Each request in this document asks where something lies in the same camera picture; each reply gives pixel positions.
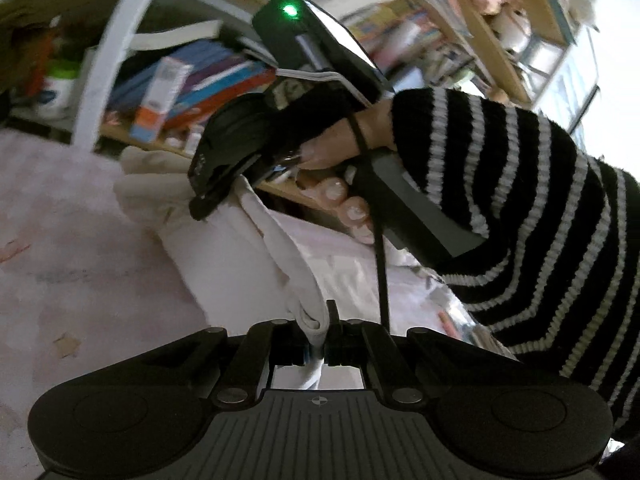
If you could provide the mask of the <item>person's right hand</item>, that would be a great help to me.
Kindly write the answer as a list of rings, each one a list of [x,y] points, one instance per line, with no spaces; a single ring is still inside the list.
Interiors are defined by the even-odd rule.
[[[384,100],[327,128],[299,149],[300,164],[296,184],[322,209],[335,214],[358,242],[374,242],[370,207],[366,200],[349,191],[352,177],[347,166],[360,155],[356,124],[370,150],[396,148],[392,125],[392,102]]]

